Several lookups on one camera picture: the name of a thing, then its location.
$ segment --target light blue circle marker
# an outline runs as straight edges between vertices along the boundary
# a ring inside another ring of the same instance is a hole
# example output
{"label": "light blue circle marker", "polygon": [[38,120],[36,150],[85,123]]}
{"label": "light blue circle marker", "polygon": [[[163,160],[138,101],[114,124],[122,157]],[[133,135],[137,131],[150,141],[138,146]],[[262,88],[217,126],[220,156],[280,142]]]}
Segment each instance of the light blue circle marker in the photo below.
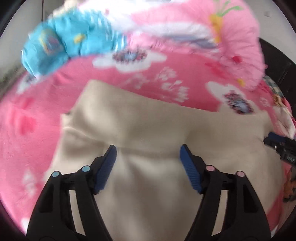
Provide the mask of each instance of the light blue circle marker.
{"label": "light blue circle marker", "polygon": [[82,171],[83,171],[83,172],[88,172],[90,169],[91,169],[90,166],[84,166],[84,167],[82,168]]}
{"label": "light blue circle marker", "polygon": [[57,177],[58,175],[59,175],[59,172],[58,171],[55,171],[55,172],[52,173],[52,176],[53,177]]}

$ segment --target pink blanket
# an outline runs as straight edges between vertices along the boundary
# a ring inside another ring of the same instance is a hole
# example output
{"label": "pink blanket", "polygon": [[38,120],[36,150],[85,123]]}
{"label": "pink blanket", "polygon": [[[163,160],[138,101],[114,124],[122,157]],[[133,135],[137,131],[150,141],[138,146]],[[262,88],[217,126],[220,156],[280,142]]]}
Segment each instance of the pink blanket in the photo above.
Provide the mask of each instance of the pink blanket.
{"label": "pink blanket", "polygon": [[[59,139],[60,114],[70,111],[90,79],[209,111],[251,114],[266,110],[282,134],[264,83],[249,92],[218,62],[199,55],[125,50],[73,59],[44,79],[24,76],[0,103],[1,199],[24,231]],[[278,222],[280,204],[281,198],[275,200],[268,215],[271,228]]]}

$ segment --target white wall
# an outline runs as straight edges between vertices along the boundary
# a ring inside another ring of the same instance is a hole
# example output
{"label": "white wall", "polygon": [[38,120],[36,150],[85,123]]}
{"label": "white wall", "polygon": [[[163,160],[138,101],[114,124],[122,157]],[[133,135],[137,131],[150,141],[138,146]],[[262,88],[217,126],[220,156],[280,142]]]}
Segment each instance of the white wall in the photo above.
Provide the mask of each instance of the white wall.
{"label": "white wall", "polygon": [[285,15],[272,0],[245,0],[260,23],[260,37],[296,63],[296,34]]}
{"label": "white wall", "polygon": [[27,0],[16,12],[0,38],[0,78],[20,62],[21,50],[42,18],[42,0]]}

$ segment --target beige cloth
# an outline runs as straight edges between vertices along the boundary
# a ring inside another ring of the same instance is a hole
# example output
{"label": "beige cloth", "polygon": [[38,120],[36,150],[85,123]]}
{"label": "beige cloth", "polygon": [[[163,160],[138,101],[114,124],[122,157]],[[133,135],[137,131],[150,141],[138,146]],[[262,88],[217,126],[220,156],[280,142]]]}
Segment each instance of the beige cloth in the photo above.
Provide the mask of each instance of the beige cloth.
{"label": "beige cloth", "polygon": [[[63,115],[46,178],[54,170],[76,172],[114,144],[117,160],[105,189],[95,196],[113,240],[183,241],[202,196],[179,161],[181,145],[221,172],[244,171],[268,211],[283,184],[279,156],[263,144],[270,131],[266,112],[208,112],[90,81],[71,113]],[[225,194],[214,233],[223,222]],[[75,202],[71,205],[76,228],[83,232]]]}

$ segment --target bed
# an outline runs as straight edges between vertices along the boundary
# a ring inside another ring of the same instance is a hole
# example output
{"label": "bed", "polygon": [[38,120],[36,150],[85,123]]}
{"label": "bed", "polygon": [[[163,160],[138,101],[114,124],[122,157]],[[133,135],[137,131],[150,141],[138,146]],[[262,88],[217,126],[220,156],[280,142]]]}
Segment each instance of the bed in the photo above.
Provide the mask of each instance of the bed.
{"label": "bed", "polygon": [[[23,2],[17,1],[8,6],[10,14],[3,17],[2,29]],[[266,74],[278,84],[295,113],[295,84],[292,80],[296,65],[265,40],[260,39],[260,44],[268,66]],[[277,122],[272,108],[272,95],[264,83],[252,92],[246,91],[240,82],[229,82],[233,77],[217,67],[214,61],[202,56],[196,60],[184,58],[182,53],[153,49],[137,49],[135,53],[141,65],[134,64],[128,72],[121,69],[117,62],[122,60],[122,56],[130,54],[129,50],[107,57],[80,57],[72,59],[47,78],[34,78],[24,73],[6,91],[0,104],[1,136],[4,140],[0,149],[3,155],[1,175],[5,177],[0,185],[1,202],[23,231],[43,188],[44,174],[59,140],[60,114],[71,110],[90,79],[101,80],[152,99],[196,109],[214,112],[230,110],[244,114],[266,110],[272,121]],[[109,62],[109,59],[116,59],[117,62],[107,66],[106,71],[102,66],[105,68],[105,62]],[[187,63],[183,70],[179,68],[182,63]],[[204,65],[204,70],[192,71],[190,66],[193,65]],[[215,80],[203,81],[207,72],[211,72]],[[193,83],[190,76],[199,76],[199,81]],[[225,96],[233,90],[236,92],[228,98],[240,98],[246,107],[243,110],[226,104],[229,99]],[[281,202],[280,195],[268,213],[272,230],[279,220]],[[2,211],[3,216],[6,215],[2,220],[11,222],[3,207]]]}

